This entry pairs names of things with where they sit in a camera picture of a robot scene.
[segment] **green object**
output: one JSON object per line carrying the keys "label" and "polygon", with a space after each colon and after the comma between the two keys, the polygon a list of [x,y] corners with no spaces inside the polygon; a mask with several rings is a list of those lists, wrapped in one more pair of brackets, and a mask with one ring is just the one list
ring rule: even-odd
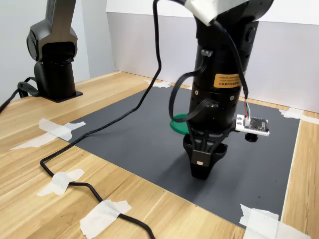
{"label": "green object", "polygon": [[[176,116],[174,116],[174,119],[179,119],[179,118],[182,118],[182,117],[184,117],[186,115],[187,114],[176,115]],[[188,128],[187,128],[186,122],[176,123],[173,120],[171,120],[170,121],[170,126],[172,127],[172,129],[174,129],[178,133],[181,133],[181,134],[187,134],[188,133]]]}

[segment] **gray mat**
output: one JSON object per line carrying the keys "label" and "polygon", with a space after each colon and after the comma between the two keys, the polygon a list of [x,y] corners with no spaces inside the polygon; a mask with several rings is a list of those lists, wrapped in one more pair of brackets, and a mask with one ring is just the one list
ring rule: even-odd
{"label": "gray mat", "polygon": [[[270,136],[248,143],[245,133],[231,133],[224,141],[229,145],[226,156],[202,181],[191,176],[183,135],[169,125],[171,90],[153,88],[137,112],[77,146],[241,227],[240,204],[281,217],[299,120],[284,118],[278,109],[249,104],[252,116],[268,119]],[[75,120],[86,125],[72,132],[71,141],[132,109],[143,93]],[[180,89],[177,98],[174,113],[188,112],[190,90]],[[237,114],[243,112],[239,102]]]}

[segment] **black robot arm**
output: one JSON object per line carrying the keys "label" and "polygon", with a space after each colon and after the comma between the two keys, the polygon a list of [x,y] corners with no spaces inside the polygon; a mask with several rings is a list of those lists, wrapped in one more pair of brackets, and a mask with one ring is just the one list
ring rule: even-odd
{"label": "black robot arm", "polygon": [[225,156],[227,145],[222,141],[230,132],[252,132],[245,137],[250,142],[257,140],[256,134],[269,135],[266,120],[255,121],[264,127],[260,133],[249,129],[250,113],[244,119],[237,117],[237,121],[234,114],[242,87],[245,110],[249,112],[246,109],[248,86],[244,73],[258,27],[255,20],[268,11],[273,0],[246,1],[230,9],[224,8],[226,11],[218,15],[214,15],[218,10],[207,12],[212,7],[212,1],[203,0],[203,5],[199,2],[186,0],[184,5],[195,16],[198,40],[195,69],[203,70],[199,74],[185,74],[194,77],[188,115],[179,119],[173,117],[174,100],[185,75],[175,84],[168,108],[172,120],[187,122],[189,134],[185,135],[183,146],[189,157],[192,175],[206,179],[214,164]]}
{"label": "black robot arm", "polygon": [[48,0],[45,19],[30,28],[27,46],[37,62],[34,74],[42,97],[61,102],[75,91],[72,64],[77,36],[71,27],[76,0]]}

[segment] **masking tape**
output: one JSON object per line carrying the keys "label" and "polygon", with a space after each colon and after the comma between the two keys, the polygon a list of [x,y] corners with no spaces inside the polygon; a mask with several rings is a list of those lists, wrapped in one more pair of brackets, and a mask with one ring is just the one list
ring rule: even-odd
{"label": "masking tape", "polygon": [[[150,81],[150,80],[144,80],[144,81],[147,81],[149,85],[150,85],[151,82],[152,82],[152,81]],[[168,87],[170,87],[170,85],[171,85],[171,82],[166,82],[166,81],[163,81],[163,82],[154,82],[153,87],[159,87],[159,88],[165,87],[165,88],[168,88]]]}
{"label": "masking tape", "polygon": [[319,124],[319,119],[303,115],[304,113],[303,110],[289,108],[287,111],[284,111],[284,110],[279,110],[279,111],[285,118],[301,119],[302,121]]}
{"label": "masking tape", "polygon": [[311,239],[310,236],[279,222],[277,214],[240,206],[243,216],[239,223],[247,227],[244,239]]}
{"label": "masking tape", "polygon": [[105,200],[100,202],[80,221],[83,235],[87,239],[96,237],[114,222],[120,213],[125,214],[131,208],[127,201],[115,203],[111,200]]}
{"label": "masking tape", "polygon": [[40,192],[37,193],[38,196],[45,196],[50,193],[55,193],[56,195],[63,195],[70,182],[78,180],[84,171],[82,169],[75,169],[72,172],[58,172],[53,175],[51,182],[45,186]]}
{"label": "masking tape", "polygon": [[56,138],[60,137],[61,139],[64,139],[65,141],[69,141],[72,138],[71,131],[75,130],[81,126],[84,126],[84,122],[80,123],[66,123],[65,125],[58,125],[55,124],[47,119],[41,119],[39,121],[39,128],[46,131],[47,133],[34,138],[28,142],[25,142],[23,144],[20,144],[10,150],[13,149],[20,149],[20,148],[29,148],[29,147],[40,147],[42,145],[45,145]]}

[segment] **black cable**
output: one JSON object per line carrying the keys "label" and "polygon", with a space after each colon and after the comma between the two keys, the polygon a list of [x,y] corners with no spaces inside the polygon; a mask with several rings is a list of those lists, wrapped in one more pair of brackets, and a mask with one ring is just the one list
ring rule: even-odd
{"label": "black cable", "polygon": [[[100,128],[97,128],[97,129],[95,129],[95,130],[92,130],[92,131],[90,131],[90,132],[85,133],[84,135],[82,135],[81,137],[79,137],[78,139],[76,139],[74,142],[70,143],[70,144],[67,145],[66,147],[64,147],[64,148],[60,149],[59,151],[57,151],[57,152],[55,152],[55,153],[53,153],[53,154],[51,154],[51,155],[45,157],[44,159],[42,159],[42,160],[40,161],[40,165],[42,166],[42,168],[43,168],[51,177],[54,176],[54,173],[45,165],[46,162],[50,161],[51,159],[55,158],[56,156],[62,154],[62,153],[65,152],[65,151],[67,151],[68,149],[70,149],[71,147],[73,147],[75,144],[77,144],[78,142],[80,142],[80,141],[82,141],[83,139],[85,139],[87,136],[89,136],[89,135],[91,135],[91,134],[93,134],[93,133],[96,133],[96,132],[98,132],[98,131],[101,131],[101,130],[103,130],[103,129],[105,129],[105,128],[107,128],[107,127],[109,127],[109,126],[115,124],[116,122],[118,122],[118,121],[124,119],[124,118],[125,118],[126,116],[128,116],[129,114],[131,114],[131,113],[137,111],[137,110],[139,109],[139,107],[141,106],[141,104],[143,103],[143,101],[144,101],[146,95],[148,94],[148,92],[149,92],[150,89],[152,88],[152,86],[153,86],[155,80],[157,79],[157,77],[159,76],[160,71],[161,71],[161,60],[160,60],[160,50],[159,50],[159,49],[160,49],[159,20],[158,20],[158,9],[157,9],[157,3],[158,3],[158,1],[159,1],[159,0],[154,0],[154,2],[153,2],[153,14],[154,14],[154,28],[155,28],[156,57],[157,57],[157,61],[158,61],[159,67],[158,67],[158,70],[156,71],[156,73],[155,73],[155,75],[154,75],[154,77],[153,77],[153,79],[152,79],[152,81],[151,81],[149,87],[146,89],[146,91],[144,92],[142,98],[140,99],[140,102],[138,103],[138,105],[137,105],[134,109],[128,111],[127,113],[125,113],[125,114],[122,115],[121,117],[119,117],[119,118],[113,120],[112,122],[110,122],[110,123],[108,123],[108,124],[106,124],[106,125],[104,125],[104,126],[102,126],[102,127],[100,127]],[[69,185],[70,185],[70,186],[84,186],[84,187],[88,187],[99,202],[103,201],[103,199],[101,198],[101,196],[96,192],[96,190],[93,188],[93,186],[92,186],[91,184],[89,184],[89,183],[70,182]],[[139,225],[140,227],[144,228],[144,229],[148,232],[148,234],[149,234],[149,236],[150,236],[151,239],[155,239],[154,234],[153,234],[151,228],[150,228],[148,225],[146,225],[145,223],[143,223],[143,222],[141,222],[141,221],[139,221],[139,220],[137,220],[137,219],[135,219],[135,218],[126,216],[126,215],[124,215],[124,214],[119,214],[119,218],[122,218],[122,219],[124,219],[124,220],[126,220],[126,221],[128,221],[128,222],[131,222],[131,223],[134,223],[134,224]]]}
{"label": "black cable", "polygon": [[[34,77],[28,77],[24,82],[28,82],[29,80],[34,80]],[[18,89],[16,89],[13,94],[0,106],[0,114],[1,112],[8,106],[8,104],[14,99],[14,97],[18,94]]]}
{"label": "black cable", "polygon": [[207,105],[211,105],[212,103],[215,102],[213,99],[207,98],[207,99],[203,100],[198,106],[196,106],[196,108],[192,112],[188,113],[185,117],[182,117],[179,119],[174,118],[174,114],[173,114],[174,102],[175,102],[175,98],[176,98],[176,95],[177,95],[177,92],[178,92],[180,86],[183,84],[183,82],[187,78],[198,76],[201,73],[203,73],[207,67],[208,59],[209,59],[209,57],[204,56],[202,63],[197,70],[185,73],[176,81],[176,84],[174,85],[173,90],[171,91],[170,98],[169,98],[169,104],[168,104],[168,114],[169,114],[169,117],[173,121],[178,122],[178,123],[186,122],[186,121],[192,119],[193,117],[195,117],[196,115],[198,115]]}
{"label": "black cable", "polygon": [[231,35],[228,33],[228,31],[216,20],[213,20],[210,22],[212,27],[215,27],[217,30],[219,30],[220,33],[222,33],[224,39],[227,41],[230,50],[232,51],[234,58],[235,58],[235,63],[237,66],[237,70],[238,70],[238,75],[239,75],[239,79],[240,82],[243,86],[243,91],[244,91],[244,95],[245,95],[245,99],[248,98],[248,86],[245,80],[245,76],[244,76],[244,71],[243,71],[243,65],[241,64],[241,59],[240,59],[240,55],[237,49],[237,46],[233,40],[233,38],[231,37]]}

